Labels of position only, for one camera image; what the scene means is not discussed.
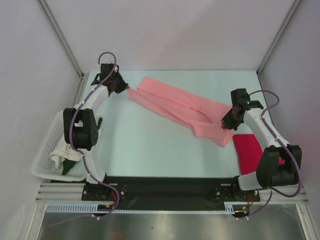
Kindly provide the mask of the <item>pink t shirt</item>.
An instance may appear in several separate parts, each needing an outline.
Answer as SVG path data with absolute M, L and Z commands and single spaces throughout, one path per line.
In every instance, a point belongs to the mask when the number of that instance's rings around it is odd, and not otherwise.
M 193 130 L 195 137 L 208 138 L 225 147 L 234 136 L 222 127 L 222 118 L 231 106 L 195 95 L 178 87 L 145 77 L 128 97 L 143 107 Z

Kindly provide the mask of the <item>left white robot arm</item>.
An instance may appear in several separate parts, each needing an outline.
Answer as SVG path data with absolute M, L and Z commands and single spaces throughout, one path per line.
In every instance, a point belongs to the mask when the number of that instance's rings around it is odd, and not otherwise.
M 112 94 L 120 94 L 129 88 L 122 75 L 115 71 L 102 79 L 99 73 L 91 84 L 88 95 L 73 108 L 63 110 L 64 139 L 71 148 L 79 154 L 87 176 L 86 181 L 96 184 L 93 194 L 100 200 L 110 196 L 111 188 L 103 183 L 106 176 L 102 170 L 101 160 L 94 153 L 99 143 L 103 118 L 98 117 L 97 111 L 101 104 Z

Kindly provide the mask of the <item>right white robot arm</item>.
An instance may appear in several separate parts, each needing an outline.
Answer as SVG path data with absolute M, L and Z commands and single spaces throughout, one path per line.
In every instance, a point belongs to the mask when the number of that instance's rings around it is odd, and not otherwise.
M 299 192 L 302 188 L 302 150 L 281 136 L 265 118 L 265 112 L 262 107 L 235 104 L 221 120 L 222 128 L 227 130 L 236 131 L 241 124 L 247 125 L 263 150 L 256 170 L 240 175 L 238 183 L 230 188 L 231 196 L 237 201 L 247 197 L 249 190 L 297 185 Z

